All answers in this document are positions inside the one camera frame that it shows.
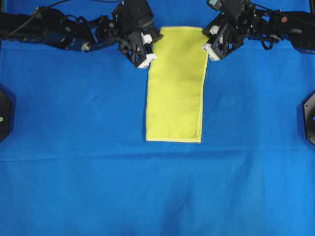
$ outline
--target metal bracket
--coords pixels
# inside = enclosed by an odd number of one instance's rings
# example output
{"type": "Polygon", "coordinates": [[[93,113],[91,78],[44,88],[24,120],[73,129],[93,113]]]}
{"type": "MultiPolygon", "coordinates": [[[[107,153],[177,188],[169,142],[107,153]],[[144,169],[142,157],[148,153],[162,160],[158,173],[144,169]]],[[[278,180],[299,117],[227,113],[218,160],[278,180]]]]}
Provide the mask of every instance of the metal bracket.
{"type": "Polygon", "coordinates": [[[304,104],[304,118],[307,139],[315,145],[315,94],[304,104]]]}
{"type": "Polygon", "coordinates": [[[11,124],[11,101],[0,90],[0,142],[10,133],[11,124]]]}

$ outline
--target black mount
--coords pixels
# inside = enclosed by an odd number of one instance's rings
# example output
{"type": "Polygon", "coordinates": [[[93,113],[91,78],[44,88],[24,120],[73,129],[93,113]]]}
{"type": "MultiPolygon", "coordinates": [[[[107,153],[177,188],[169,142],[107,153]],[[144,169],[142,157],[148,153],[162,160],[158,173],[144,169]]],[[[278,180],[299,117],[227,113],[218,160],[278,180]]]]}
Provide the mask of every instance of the black mount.
{"type": "Polygon", "coordinates": [[[0,90],[0,142],[8,136],[11,125],[11,101],[0,90]]]}
{"type": "Polygon", "coordinates": [[[261,41],[270,50],[287,39],[301,53],[315,54],[315,0],[312,13],[257,9],[251,0],[208,0],[221,13],[204,30],[209,41],[203,49],[211,60],[222,60],[244,45],[245,38],[261,41]]]}
{"type": "Polygon", "coordinates": [[[63,50],[92,52],[113,44],[138,68],[156,58],[152,43],[162,38],[154,27],[153,13],[146,0],[125,0],[112,12],[93,21],[64,15],[59,10],[38,7],[36,17],[14,32],[32,16],[0,14],[0,40],[46,44],[63,50]]]}

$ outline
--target towel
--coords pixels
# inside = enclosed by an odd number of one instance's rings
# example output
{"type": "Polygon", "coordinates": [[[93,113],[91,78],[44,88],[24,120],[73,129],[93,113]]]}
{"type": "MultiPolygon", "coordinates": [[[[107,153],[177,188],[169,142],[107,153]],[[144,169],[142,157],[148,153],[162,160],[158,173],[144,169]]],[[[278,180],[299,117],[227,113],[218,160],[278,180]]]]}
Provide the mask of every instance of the towel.
{"type": "Polygon", "coordinates": [[[200,143],[208,55],[201,28],[162,27],[148,80],[146,140],[200,143]]]}

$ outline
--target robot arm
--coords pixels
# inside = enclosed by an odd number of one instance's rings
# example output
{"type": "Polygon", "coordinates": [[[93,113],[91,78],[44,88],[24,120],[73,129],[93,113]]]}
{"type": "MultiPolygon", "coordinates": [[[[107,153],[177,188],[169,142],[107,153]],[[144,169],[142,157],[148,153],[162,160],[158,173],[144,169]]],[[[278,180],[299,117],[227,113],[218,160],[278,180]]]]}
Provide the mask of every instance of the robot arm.
{"type": "Polygon", "coordinates": [[[312,13],[274,11],[251,0],[208,0],[221,13],[203,30],[209,37],[203,50],[211,60],[222,60],[243,46],[245,38],[260,41],[266,50],[286,39],[299,52],[315,54],[315,1],[310,4],[312,13]]]}
{"type": "Polygon", "coordinates": [[[82,52],[118,43],[119,50],[135,67],[146,68],[156,59],[152,43],[162,38],[154,27],[153,17],[146,0],[125,0],[112,12],[111,19],[101,16],[93,21],[39,7],[32,16],[1,13],[0,40],[46,44],[82,52]]]}

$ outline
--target blue surface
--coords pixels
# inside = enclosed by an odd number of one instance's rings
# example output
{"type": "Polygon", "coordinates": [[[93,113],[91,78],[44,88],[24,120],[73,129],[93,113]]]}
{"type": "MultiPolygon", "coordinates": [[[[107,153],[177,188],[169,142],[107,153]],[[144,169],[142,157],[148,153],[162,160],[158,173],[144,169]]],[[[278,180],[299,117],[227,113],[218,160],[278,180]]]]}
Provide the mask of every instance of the blue surface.
{"type": "MultiPolygon", "coordinates": [[[[257,0],[283,11],[308,1],[257,0]]],[[[10,0],[32,13],[48,0],[10,0]]],[[[205,0],[150,0],[161,26],[206,26],[205,0]]],[[[93,19],[115,4],[60,5],[93,19]]],[[[0,84],[15,95],[0,144],[1,236],[315,235],[315,147],[302,103],[315,56],[259,42],[210,62],[202,143],[144,140],[147,70],[117,46],[81,54],[3,43],[0,84]]]]}

